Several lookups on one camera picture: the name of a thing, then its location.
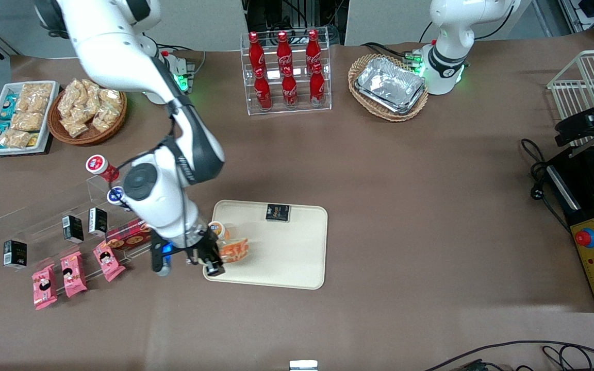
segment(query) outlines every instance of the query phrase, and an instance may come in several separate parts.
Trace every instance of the foil container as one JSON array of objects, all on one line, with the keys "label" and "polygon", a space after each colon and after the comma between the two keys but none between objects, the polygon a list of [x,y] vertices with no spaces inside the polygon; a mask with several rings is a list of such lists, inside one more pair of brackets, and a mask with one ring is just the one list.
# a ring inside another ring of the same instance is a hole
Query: foil container
[{"label": "foil container", "polygon": [[386,57],[373,58],[356,78],[359,92],[391,112],[407,114],[425,91],[425,80]]}]

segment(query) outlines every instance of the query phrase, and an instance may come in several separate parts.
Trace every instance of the wicker basket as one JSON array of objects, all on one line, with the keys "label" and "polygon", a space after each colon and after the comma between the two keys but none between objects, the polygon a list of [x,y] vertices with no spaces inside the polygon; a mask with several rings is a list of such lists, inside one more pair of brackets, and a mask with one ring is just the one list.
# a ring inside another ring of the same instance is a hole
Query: wicker basket
[{"label": "wicker basket", "polygon": [[397,66],[407,69],[407,66],[405,65],[405,63],[399,61],[396,58],[389,57],[389,56],[382,56],[381,54],[368,54],[367,56],[363,56],[363,57],[357,59],[356,62],[354,62],[352,64],[349,72],[347,73],[348,88],[350,89],[350,92],[352,93],[354,98],[357,101],[359,101],[359,103],[361,103],[361,105],[363,107],[365,107],[366,110],[368,110],[368,112],[372,113],[373,115],[375,115],[377,117],[381,117],[381,118],[383,118],[387,121],[390,121],[390,122],[407,121],[410,118],[417,115],[417,113],[419,113],[419,111],[422,110],[423,106],[425,106],[425,103],[427,101],[427,88],[423,92],[423,94],[421,94],[419,100],[414,104],[412,109],[406,115],[398,115],[394,112],[391,112],[388,108],[382,106],[381,104],[375,102],[374,100],[368,98],[367,96],[361,94],[354,87],[354,81],[356,80],[357,77],[359,77],[361,72],[363,72],[363,70],[365,70],[366,65],[368,65],[368,62],[371,59],[378,58],[378,57],[386,57],[387,59],[389,59],[389,61],[392,61]]},{"label": "wicker basket", "polygon": [[62,117],[58,108],[59,102],[61,101],[61,98],[63,98],[64,93],[65,91],[60,92],[56,99],[54,99],[52,106],[49,108],[49,117],[47,118],[47,126],[49,127],[50,133],[52,133],[56,139],[59,139],[59,141],[76,146],[98,145],[111,138],[123,126],[123,123],[125,122],[125,116],[127,115],[127,96],[124,92],[120,92],[121,100],[123,101],[121,115],[118,116],[118,119],[113,122],[109,129],[104,131],[104,133],[99,132],[95,127],[93,127],[93,125],[90,125],[90,122],[93,120],[91,119],[87,121],[89,130],[81,133],[76,138],[71,137],[61,124]]}]

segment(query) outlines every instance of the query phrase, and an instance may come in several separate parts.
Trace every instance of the small black box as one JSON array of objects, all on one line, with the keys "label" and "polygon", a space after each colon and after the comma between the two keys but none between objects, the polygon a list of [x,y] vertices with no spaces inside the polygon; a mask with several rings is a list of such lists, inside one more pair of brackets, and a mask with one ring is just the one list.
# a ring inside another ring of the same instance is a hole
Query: small black box
[{"label": "small black box", "polygon": [[107,234],[107,213],[104,210],[92,207],[89,210],[89,233],[98,237]]},{"label": "small black box", "polygon": [[75,242],[78,244],[84,242],[84,230],[82,229],[82,221],[72,215],[66,215],[62,220],[63,238],[66,241]]},{"label": "small black box", "polygon": [[26,244],[13,240],[4,242],[4,267],[26,267]]},{"label": "small black box", "polygon": [[266,221],[287,222],[290,215],[290,206],[279,204],[267,204]]}]

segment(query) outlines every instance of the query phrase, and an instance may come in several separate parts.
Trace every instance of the floor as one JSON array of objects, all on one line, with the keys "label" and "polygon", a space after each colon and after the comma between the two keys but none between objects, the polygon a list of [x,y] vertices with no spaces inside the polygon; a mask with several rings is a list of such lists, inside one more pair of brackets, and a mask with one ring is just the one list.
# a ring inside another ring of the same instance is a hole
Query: floor
[{"label": "floor", "polygon": [[[0,7],[0,33],[9,40],[22,54],[38,57],[74,57],[75,52],[68,40],[49,38],[45,30],[38,27],[31,0],[14,0],[15,7]],[[556,0],[533,0],[542,8],[545,23],[551,30],[552,36],[567,35],[568,27],[564,21]],[[510,31],[510,39],[542,38],[546,33],[538,21],[535,5],[530,5],[519,19],[516,26]],[[9,61],[0,61],[0,91],[2,85],[10,82]]]}]

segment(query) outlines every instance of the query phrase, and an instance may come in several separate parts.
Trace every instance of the coca-cola bottle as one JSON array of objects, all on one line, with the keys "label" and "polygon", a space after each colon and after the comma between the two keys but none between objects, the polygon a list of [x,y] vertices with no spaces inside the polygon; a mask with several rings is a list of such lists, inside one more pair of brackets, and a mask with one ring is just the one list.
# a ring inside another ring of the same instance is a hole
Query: coca-cola bottle
[{"label": "coca-cola bottle", "polygon": [[249,32],[249,60],[252,63],[252,69],[255,71],[260,70],[264,74],[267,70],[265,66],[265,52],[262,50],[262,46],[258,44],[258,33],[256,31]]},{"label": "coca-cola bottle", "polygon": [[292,76],[292,50],[288,45],[288,34],[285,31],[278,32],[276,58],[278,59],[278,70],[281,72],[281,76],[285,77],[284,72],[287,70],[290,70],[290,76]]},{"label": "coca-cola bottle", "polygon": [[306,46],[306,73],[313,73],[313,66],[320,64],[320,44],[318,44],[318,30],[308,32]]},{"label": "coca-cola bottle", "polygon": [[322,65],[313,65],[311,75],[311,105],[320,107],[325,101],[325,78],[322,77]]},{"label": "coca-cola bottle", "polygon": [[254,89],[260,110],[269,111],[272,109],[272,96],[269,94],[269,84],[265,80],[265,74],[262,70],[255,70],[254,75],[256,77]]},{"label": "coca-cola bottle", "polygon": [[297,82],[292,77],[292,66],[283,68],[283,103],[288,110],[297,108]]}]

